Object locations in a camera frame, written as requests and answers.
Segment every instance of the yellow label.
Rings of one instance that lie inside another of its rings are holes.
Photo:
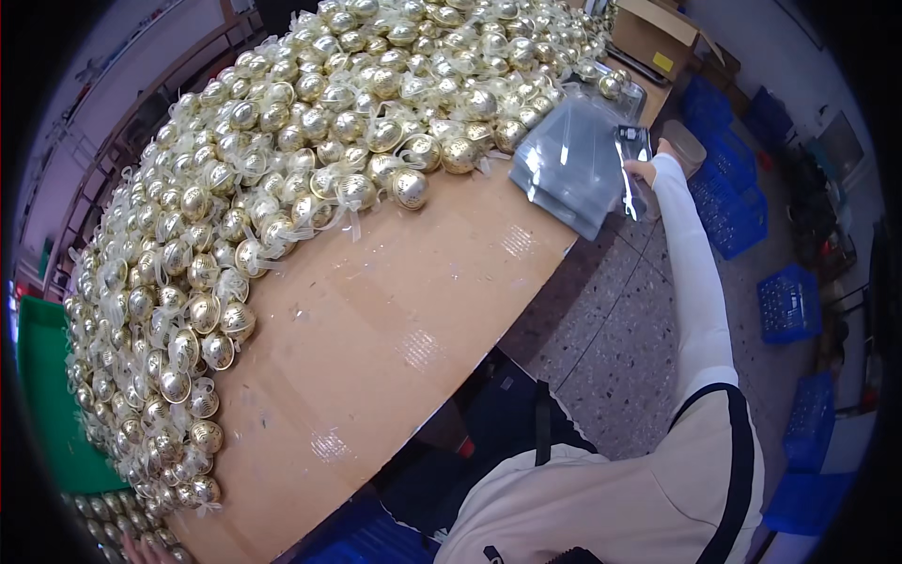
[[[664,69],[665,72],[670,72],[671,69],[674,68],[674,61],[668,59],[664,55],[656,52],[654,58],[651,62],[658,65],[660,68]]]

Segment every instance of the wooden table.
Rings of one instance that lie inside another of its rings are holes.
[[[618,67],[616,61],[610,66]],[[648,92],[651,126],[669,94]],[[576,234],[492,161],[438,172],[419,212],[383,204],[253,284],[256,333],[215,377],[223,511],[173,530],[200,562],[268,562],[364,485],[460,386]]]

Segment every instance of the hand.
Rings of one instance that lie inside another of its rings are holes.
[[[179,564],[162,546],[151,548],[147,542],[141,542],[139,543],[141,548],[138,550],[127,534],[122,535],[122,546],[132,564]]]
[[[658,139],[658,154],[661,153],[669,154],[670,156],[675,158],[677,162],[679,162],[679,159],[677,159],[677,153],[670,145],[670,142],[664,137]],[[654,188],[655,178],[658,176],[658,169],[655,168],[654,163],[652,163],[651,161],[626,161],[623,164],[623,169],[629,174],[641,177],[648,183],[650,187],[652,187],[652,189]]]

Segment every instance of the green plastic tray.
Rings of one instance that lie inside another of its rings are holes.
[[[16,362],[38,441],[61,491],[96,494],[128,487],[85,439],[66,390],[66,315],[62,306],[23,296]]]

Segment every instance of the white arm sleeve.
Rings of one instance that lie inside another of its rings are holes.
[[[658,196],[667,230],[676,292],[678,408],[706,385],[723,382],[738,386],[739,377],[732,363],[721,279],[686,178],[677,160],[668,154],[656,155],[652,163],[658,174],[651,188]]]

